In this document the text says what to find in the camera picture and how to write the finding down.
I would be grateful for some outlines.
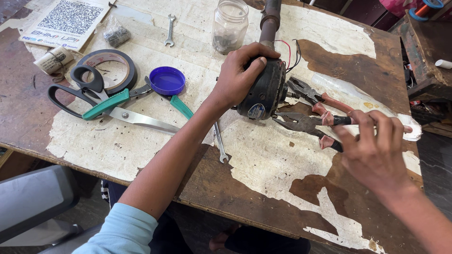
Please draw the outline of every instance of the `black wire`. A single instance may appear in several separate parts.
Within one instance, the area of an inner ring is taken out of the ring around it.
[[[292,67],[290,67],[289,69],[287,69],[287,71],[286,71],[286,74],[287,73],[289,73],[295,66],[297,66],[298,65],[298,63],[301,61],[301,49],[300,49],[300,44],[298,44],[298,41],[296,40],[296,39],[293,39],[293,40],[295,40],[295,43],[297,44],[297,52],[296,52],[296,59],[295,59],[295,64],[292,66]]]

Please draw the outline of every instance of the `motor label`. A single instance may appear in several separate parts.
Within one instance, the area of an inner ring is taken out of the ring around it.
[[[248,117],[254,119],[261,119],[265,116],[265,107],[257,103],[248,110]]]

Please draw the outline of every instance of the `small plastic bag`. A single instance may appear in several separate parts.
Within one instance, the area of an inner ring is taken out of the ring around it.
[[[130,32],[122,26],[113,15],[108,16],[104,23],[97,28],[103,32],[105,41],[112,47],[117,47],[130,39]]]

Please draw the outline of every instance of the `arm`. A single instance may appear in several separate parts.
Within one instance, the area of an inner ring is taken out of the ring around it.
[[[335,128],[343,142],[345,168],[376,194],[429,253],[448,253],[452,223],[409,180],[402,158],[404,127],[400,120],[377,110],[366,114],[354,110],[348,115],[358,122],[360,134],[353,137],[342,126]]]
[[[230,52],[221,66],[215,88],[192,118],[144,167],[119,199],[119,203],[138,208],[155,219],[174,197],[199,145],[215,121],[240,103],[267,60],[260,57],[243,71],[243,66],[257,55],[278,58],[279,53],[254,42]]]

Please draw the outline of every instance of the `gray chair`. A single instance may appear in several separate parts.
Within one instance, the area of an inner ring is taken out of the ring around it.
[[[80,199],[68,167],[54,165],[0,182],[0,246],[54,244],[46,254],[72,253],[99,232],[101,224],[83,230],[53,217]]]

